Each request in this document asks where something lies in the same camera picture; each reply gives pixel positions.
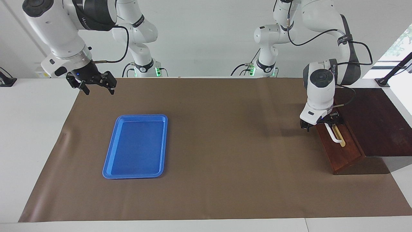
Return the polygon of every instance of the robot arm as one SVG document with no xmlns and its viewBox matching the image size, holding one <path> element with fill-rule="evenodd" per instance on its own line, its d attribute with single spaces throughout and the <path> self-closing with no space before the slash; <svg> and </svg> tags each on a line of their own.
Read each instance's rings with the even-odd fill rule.
<svg viewBox="0 0 412 232">
<path fill-rule="evenodd" d="M 255 74 L 270 76 L 278 56 L 275 44 L 293 43 L 296 38 L 294 16 L 301 7 L 304 25 L 321 34 L 335 37 L 341 56 L 322 62 L 312 62 L 303 71 L 304 86 L 308 99 L 300 114 L 301 127 L 326 123 L 331 126 L 336 117 L 331 116 L 335 85 L 351 85 L 361 77 L 361 68 L 356 56 L 354 42 L 346 18 L 339 14 L 332 0 L 277 0 L 274 8 L 275 25 L 265 25 L 255 31 L 255 41 L 260 45 L 260 56 L 254 61 Z"/>
<path fill-rule="evenodd" d="M 129 30 L 129 49 L 134 59 L 136 75 L 138 77 L 159 76 L 160 63 L 152 58 L 149 48 L 144 45 L 157 40 L 156 26 L 142 14 L 137 0 L 117 0 L 117 15 L 126 22 L 119 25 Z M 121 29 L 114 28 L 112 33 L 117 42 L 127 45 L 127 37 Z"/>
<path fill-rule="evenodd" d="M 254 75 L 268 77 L 274 74 L 278 56 L 278 50 L 275 45 L 290 42 L 287 33 L 288 28 L 291 40 L 296 38 L 293 19 L 299 4 L 295 2 L 291 4 L 290 20 L 287 20 L 290 3 L 277 1 L 273 11 L 273 18 L 276 24 L 264 25 L 255 30 L 254 38 L 255 42 L 260 46 L 260 54 L 259 57 L 253 61 L 255 69 Z"/>
<path fill-rule="evenodd" d="M 300 118 L 301 127 L 308 129 L 331 113 L 335 85 L 353 84 L 361 77 L 361 68 L 346 18 L 336 11 L 333 1 L 302 0 L 302 18 L 312 31 L 337 29 L 328 34 L 335 37 L 341 53 L 337 59 L 310 63 L 303 71 L 308 100 Z"/>
<path fill-rule="evenodd" d="M 86 94 L 89 84 L 105 87 L 114 94 L 116 79 L 110 72 L 98 71 L 78 30 L 111 30 L 117 19 L 115 0 L 25 0 L 23 11 L 34 31 L 51 49 L 42 62 L 51 77 L 66 75 L 73 88 Z"/>
</svg>

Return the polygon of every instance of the green led light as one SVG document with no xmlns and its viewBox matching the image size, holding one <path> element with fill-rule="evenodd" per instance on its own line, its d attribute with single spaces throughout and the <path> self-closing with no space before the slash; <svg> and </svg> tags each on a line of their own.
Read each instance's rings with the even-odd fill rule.
<svg viewBox="0 0 412 232">
<path fill-rule="evenodd" d="M 159 68 L 156 68 L 156 74 L 157 74 L 158 77 L 162 75 Z"/>
<path fill-rule="evenodd" d="M 255 72 L 256 72 L 256 68 L 253 67 L 253 68 L 252 68 L 252 72 L 250 73 L 250 75 L 251 75 L 251 76 L 254 76 L 254 75 L 255 75 Z"/>
</svg>

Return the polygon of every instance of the table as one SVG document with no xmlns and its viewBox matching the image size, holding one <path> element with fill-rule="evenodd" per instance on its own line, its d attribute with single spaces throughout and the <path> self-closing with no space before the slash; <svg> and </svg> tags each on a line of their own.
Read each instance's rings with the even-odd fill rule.
<svg viewBox="0 0 412 232">
<path fill-rule="evenodd" d="M 360 80 L 354 88 L 377 88 L 373 80 Z M 390 89 L 385 93 L 412 125 L 412 116 Z M 78 91 L 65 79 L 19 79 L 1 88 L 0 119 L 0 231 L 406 231 L 411 217 L 322 218 L 207 221 L 133 221 L 16 223 L 56 142 Z M 412 204 L 412 166 L 392 173 Z"/>
</svg>

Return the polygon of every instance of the tray rim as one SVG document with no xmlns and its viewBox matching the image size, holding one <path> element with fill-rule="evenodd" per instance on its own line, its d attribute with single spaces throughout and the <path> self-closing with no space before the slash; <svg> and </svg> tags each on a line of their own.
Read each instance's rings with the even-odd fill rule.
<svg viewBox="0 0 412 232">
<path fill-rule="evenodd" d="M 163 135 L 162 135 L 162 149 L 160 153 L 160 163 L 159 163 L 159 172 L 154 174 L 131 174 L 131 175 L 112 175 L 108 173 L 110 166 L 111 159 L 114 159 L 115 154 L 113 153 L 114 143 L 116 141 L 116 137 L 119 137 L 120 133 L 117 133 L 119 129 L 122 128 L 122 122 L 124 118 L 143 118 L 143 117 L 161 117 L 163 120 Z M 155 122 L 159 120 L 152 120 L 152 121 L 145 121 L 145 122 Z M 105 163 L 103 166 L 103 177 L 110 180 L 118 180 L 118 179 L 143 179 L 143 178 L 156 178 L 163 174 L 164 171 L 164 162 L 166 157 L 166 137 L 167 137 L 167 126 L 168 126 L 168 117 L 164 114 L 133 114 L 133 115 L 122 115 L 116 119 L 115 126 L 113 128 L 112 137 L 110 139 L 109 148 L 107 151 Z"/>
</svg>

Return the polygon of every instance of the plastic tray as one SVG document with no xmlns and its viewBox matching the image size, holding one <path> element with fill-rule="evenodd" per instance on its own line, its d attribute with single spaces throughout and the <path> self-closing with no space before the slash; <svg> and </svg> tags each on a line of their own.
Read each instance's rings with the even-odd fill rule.
<svg viewBox="0 0 412 232">
<path fill-rule="evenodd" d="M 103 176 L 107 179 L 156 178 L 163 173 L 166 115 L 123 115 L 115 123 Z"/>
</svg>

